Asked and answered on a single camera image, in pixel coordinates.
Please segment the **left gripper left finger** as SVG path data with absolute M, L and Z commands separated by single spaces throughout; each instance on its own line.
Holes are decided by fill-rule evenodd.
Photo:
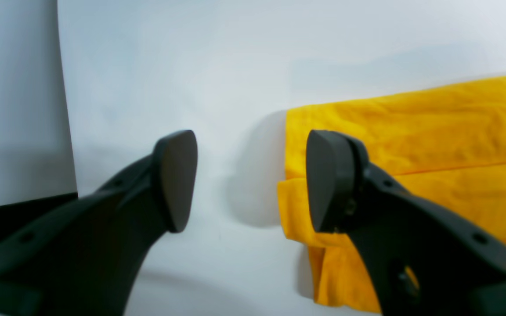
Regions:
M 181 130 L 85 197 L 0 206 L 0 314 L 122 316 L 150 248 L 188 223 L 197 164 Z

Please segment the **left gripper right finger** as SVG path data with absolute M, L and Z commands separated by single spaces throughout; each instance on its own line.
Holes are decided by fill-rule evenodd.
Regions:
M 384 316 L 506 316 L 506 245 L 406 190 L 363 142 L 312 130 L 307 191 L 316 232 L 346 234 Z

